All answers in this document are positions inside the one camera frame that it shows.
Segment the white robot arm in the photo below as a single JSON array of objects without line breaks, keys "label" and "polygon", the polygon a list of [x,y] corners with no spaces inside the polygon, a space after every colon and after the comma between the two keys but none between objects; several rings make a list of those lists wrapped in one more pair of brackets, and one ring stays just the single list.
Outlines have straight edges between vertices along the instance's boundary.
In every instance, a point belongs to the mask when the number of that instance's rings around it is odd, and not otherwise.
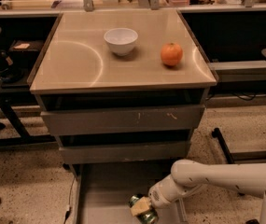
[{"label": "white robot arm", "polygon": [[266,224],[266,163],[201,164],[176,161],[171,173],[149,189],[147,196],[130,199],[130,210],[142,224],[156,224],[156,211],[196,193],[203,185],[230,189],[263,200],[259,224]]}]

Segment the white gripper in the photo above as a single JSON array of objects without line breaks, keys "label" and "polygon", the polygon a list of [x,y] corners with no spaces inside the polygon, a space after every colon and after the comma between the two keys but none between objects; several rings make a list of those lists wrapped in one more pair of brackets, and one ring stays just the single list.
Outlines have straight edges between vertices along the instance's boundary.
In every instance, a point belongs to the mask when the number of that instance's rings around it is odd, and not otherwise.
[{"label": "white gripper", "polygon": [[131,214],[133,217],[140,216],[151,209],[151,205],[154,208],[164,208],[170,204],[170,202],[162,195],[158,186],[152,186],[149,189],[148,197],[137,198],[132,196],[131,198]]}]

